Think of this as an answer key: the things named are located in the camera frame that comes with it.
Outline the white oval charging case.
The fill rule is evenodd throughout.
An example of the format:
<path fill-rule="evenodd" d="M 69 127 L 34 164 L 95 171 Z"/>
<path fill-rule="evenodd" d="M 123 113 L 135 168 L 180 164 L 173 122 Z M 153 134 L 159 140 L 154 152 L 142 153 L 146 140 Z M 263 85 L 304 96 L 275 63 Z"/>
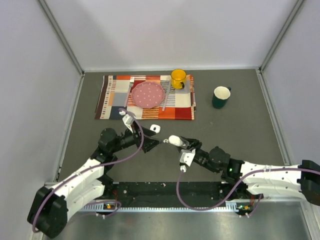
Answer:
<path fill-rule="evenodd" d="M 168 142 L 171 144 L 171 145 L 174 145 L 176 147 L 182 147 L 185 145 L 184 141 L 179 137 L 179 136 L 176 136 L 176 135 L 171 135 L 169 138 L 168 138 Z"/>

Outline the dark green white mug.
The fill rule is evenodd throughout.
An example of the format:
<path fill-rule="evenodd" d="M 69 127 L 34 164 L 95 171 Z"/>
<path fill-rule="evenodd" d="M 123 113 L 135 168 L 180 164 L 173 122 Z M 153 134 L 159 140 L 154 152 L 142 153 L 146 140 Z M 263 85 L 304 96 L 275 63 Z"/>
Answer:
<path fill-rule="evenodd" d="M 212 97 L 212 106 L 215 109 L 223 108 L 231 96 L 231 88 L 218 86 L 214 89 Z"/>

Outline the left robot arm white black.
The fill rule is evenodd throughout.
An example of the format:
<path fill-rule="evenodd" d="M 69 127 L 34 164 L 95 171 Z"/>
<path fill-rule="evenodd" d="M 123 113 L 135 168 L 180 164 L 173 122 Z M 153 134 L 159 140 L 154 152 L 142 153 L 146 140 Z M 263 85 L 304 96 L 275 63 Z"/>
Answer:
<path fill-rule="evenodd" d="M 90 158 L 64 181 L 52 187 L 41 187 L 35 194 L 27 222 L 35 231 L 49 238 L 57 237 L 68 221 L 92 200 L 109 198 L 114 191 L 113 180 L 107 172 L 118 160 L 116 152 L 136 146 L 144 153 L 149 152 L 161 140 L 153 136 L 160 132 L 159 125 L 150 128 L 132 125 L 132 129 L 117 134 L 113 128 L 100 133 L 98 147 Z"/>

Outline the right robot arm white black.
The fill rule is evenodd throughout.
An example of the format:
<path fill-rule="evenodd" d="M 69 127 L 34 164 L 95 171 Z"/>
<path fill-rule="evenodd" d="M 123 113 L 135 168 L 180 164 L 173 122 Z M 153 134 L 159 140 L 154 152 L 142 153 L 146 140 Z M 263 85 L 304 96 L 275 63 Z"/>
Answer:
<path fill-rule="evenodd" d="M 320 204 L 320 166 L 311 160 L 289 166 L 263 165 L 234 159 L 218 146 L 206 152 L 197 139 L 172 135 L 168 141 L 179 150 L 181 172 L 196 163 L 221 174 L 221 179 L 231 185 L 231 191 L 239 198 L 249 194 L 283 195 Z"/>

